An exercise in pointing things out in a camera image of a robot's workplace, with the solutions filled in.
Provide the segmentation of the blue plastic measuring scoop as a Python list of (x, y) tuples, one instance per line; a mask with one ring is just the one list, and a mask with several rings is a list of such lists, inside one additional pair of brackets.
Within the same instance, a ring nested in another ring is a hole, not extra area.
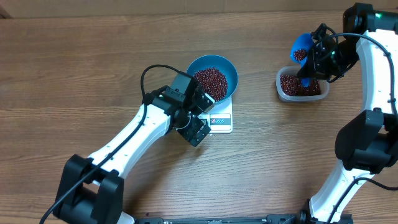
[(290, 58), (292, 59), (292, 61), (295, 63), (298, 63), (303, 68), (307, 62), (307, 57), (304, 60), (302, 60), (301, 62), (298, 62), (298, 61), (294, 60), (293, 52), (298, 49), (306, 49), (307, 53), (308, 53), (308, 50), (310, 49), (310, 47), (313, 44), (314, 44), (314, 42), (313, 42), (311, 33), (304, 33), (304, 34), (300, 35), (294, 42), (294, 44), (291, 48), (291, 51), (290, 51)]

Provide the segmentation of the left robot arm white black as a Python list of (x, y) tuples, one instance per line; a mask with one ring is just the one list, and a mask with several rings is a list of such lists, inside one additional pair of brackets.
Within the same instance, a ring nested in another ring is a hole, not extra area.
[(214, 106), (200, 83), (178, 73), (170, 86), (143, 93), (135, 117), (107, 145), (65, 164), (55, 203), (45, 213), (67, 223), (135, 223), (123, 212), (124, 180), (159, 138), (175, 129), (192, 146), (210, 132), (199, 115)]

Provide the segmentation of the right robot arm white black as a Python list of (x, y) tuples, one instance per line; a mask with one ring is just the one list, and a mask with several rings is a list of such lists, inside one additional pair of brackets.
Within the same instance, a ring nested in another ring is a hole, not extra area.
[(357, 2), (343, 14), (343, 31), (322, 24), (295, 41), (307, 56), (297, 76), (332, 83), (359, 63), (361, 112), (340, 129), (337, 163), (305, 204), (297, 223), (351, 223), (345, 206), (366, 182), (397, 162), (397, 14)]

